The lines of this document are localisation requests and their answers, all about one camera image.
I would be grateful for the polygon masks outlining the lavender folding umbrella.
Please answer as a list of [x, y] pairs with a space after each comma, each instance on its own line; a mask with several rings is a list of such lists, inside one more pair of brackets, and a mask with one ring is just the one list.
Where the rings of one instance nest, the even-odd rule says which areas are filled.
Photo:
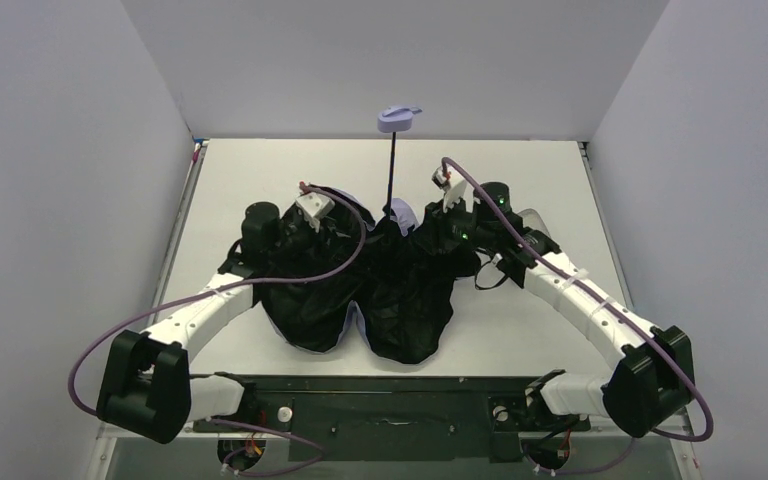
[[389, 197], [385, 217], [374, 222], [353, 197], [337, 195], [309, 254], [271, 249], [257, 274], [281, 281], [256, 285], [255, 299], [298, 348], [327, 352], [357, 324], [377, 356], [419, 364], [438, 350], [454, 314], [454, 284], [477, 273], [479, 258], [425, 253], [416, 233], [423, 220], [400, 198]]

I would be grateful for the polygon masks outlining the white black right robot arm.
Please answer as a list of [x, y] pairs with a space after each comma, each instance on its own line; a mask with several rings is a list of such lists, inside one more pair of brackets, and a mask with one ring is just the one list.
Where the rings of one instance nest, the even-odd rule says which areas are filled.
[[633, 438], [663, 434], [661, 425], [694, 399], [692, 344], [676, 326], [661, 328], [627, 310], [577, 267], [544, 232], [524, 225], [506, 195], [483, 185], [474, 208], [467, 183], [437, 180], [442, 197], [425, 208], [417, 230], [427, 250], [485, 251], [521, 289], [575, 327], [611, 368], [608, 375], [553, 370], [526, 387], [529, 411], [553, 417], [608, 418]]

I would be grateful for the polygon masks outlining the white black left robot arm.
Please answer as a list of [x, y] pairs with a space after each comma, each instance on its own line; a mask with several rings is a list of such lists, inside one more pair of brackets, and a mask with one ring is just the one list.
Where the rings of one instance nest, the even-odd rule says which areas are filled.
[[194, 301], [140, 332], [113, 338], [95, 407], [100, 420], [165, 444], [188, 423], [240, 412], [243, 381], [226, 373], [192, 374], [190, 364], [231, 320], [254, 307], [248, 281], [278, 233], [278, 207], [250, 205], [240, 240]]

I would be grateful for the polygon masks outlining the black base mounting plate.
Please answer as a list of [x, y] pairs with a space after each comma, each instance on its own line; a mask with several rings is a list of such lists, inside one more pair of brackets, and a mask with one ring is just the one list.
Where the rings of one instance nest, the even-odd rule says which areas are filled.
[[[553, 417], [529, 411], [524, 396], [534, 378], [428, 376], [235, 375], [246, 391], [240, 412], [223, 426], [293, 434], [291, 461], [323, 453], [327, 461], [444, 461], [484, 457], [518, 462], [523, 442], [539, 455], [559, 445], [560, 432], [584, 433], [589, 416]], [[443, 426], [349, 427], [339, 421], [453, 421]]]

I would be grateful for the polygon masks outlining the aluminium front frame rail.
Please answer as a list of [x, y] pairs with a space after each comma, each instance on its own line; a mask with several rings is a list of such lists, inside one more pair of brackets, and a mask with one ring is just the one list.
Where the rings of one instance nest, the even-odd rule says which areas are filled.
[[[586, 425], [584, 421], [577, 424], [578, 427], [584, 429], [585, 432], [591, 433], [617, 433], [623, 435], [623, 432], [615, 425], [611, 420], [604, 417], [589, 416], [587, 418], [589, 425]], [[444, 431], [453, 433], [461, 428], [460, 424], [453, 421], [443, 422], [442, 420], [426, 420], [420, 422], [419, 420], [393, 420], [387, 419], [372, 419], [372, 420], [355, 420], [355, 421], [339, 421], [331, 425], [333, 433], [339, 433], [340, 431], [347, 430], [349, 427], [416, 427], [416, 426], [443, 426]], [[659, 425], [659, 428], [677, 434], [690, 434], [693, 431], [693, 427], [690, 425], [690, 417], [687, 415], [686, 410], [681, 410], [677, 415], [669, 417], [666, 421]], [[251, 431], [241, 427], [229, 427], [223, 425], [215, 425], [206, 421], [190, 422], [187, 423], [184, 428], [178, 433], [176, 439], [183, 439], [189, 437], [213, 437], [213, 438], [242, 438], [247, 434], [251, 434]], [[125, 430], [121, 427], [117, 427], [112, 424], [100, 425], [96, 439], [120, 439], [120, 438], [137, 438], [141, 439], [140, 435]]]

